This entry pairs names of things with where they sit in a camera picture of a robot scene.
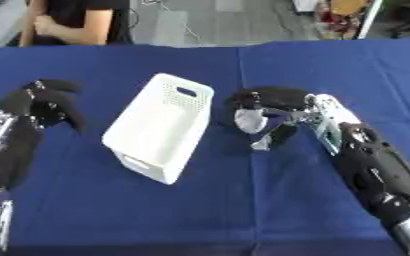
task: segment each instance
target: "gray floor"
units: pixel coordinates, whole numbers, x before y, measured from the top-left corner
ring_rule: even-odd
[[[165,0],[166,8],[130,1],[140,17],[132,31],[137,43],[196,47],[317,40],[312,18],[296,15],[292,0]],[[0,46],[18,32],[24,12],[24,0],[0,5]],[[131,23],[135,17],[132,13]]]

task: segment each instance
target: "basket handle hole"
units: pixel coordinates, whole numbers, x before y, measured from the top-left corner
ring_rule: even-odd
[[[187,95],[187,96],[190,96],[190,97],[193,97],[193,98],[197,97],[197,93],[195,93],[191,90],[182,88],[182,87],[177,87],[177,91],[180,92],[181,94],[184,94],[184,95]]]

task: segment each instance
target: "plastic basket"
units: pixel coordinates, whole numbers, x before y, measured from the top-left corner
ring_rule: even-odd
[[[208,126],[214,91],[158,74],[102,138],[127,168],[165,184],[180,176]]]

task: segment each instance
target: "table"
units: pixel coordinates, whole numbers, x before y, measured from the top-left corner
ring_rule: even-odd
[[[172,186],[123,168],[101,144],[159,72],[216,92],[210,126]],[[330,93],[410,161],[410,40],[0,49],[0,98],[39,78],[81,85],[76,105],[88,126],[45,131],[13,191],[12,255],[401,255],[309,130],[255,153],[222,102],[260,85]]]

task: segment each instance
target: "robotic arm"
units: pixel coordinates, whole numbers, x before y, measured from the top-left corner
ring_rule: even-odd
[[[9,190],[26,176],[45,128],[68,122],[80,131],[81,115],[62,93],[79,89],[59,80],[38,80],[0,101],[0,255],[8,244],[13,202]]]
[[[379,134],[333,96],[285,87],[243,90],[228,99],[237,126],[260,132],[267,118],[286,120],[252,144],[255,150],[280,145],[303,123],[330,155],[348,189],[363,208],[410,255],[410,165]]]

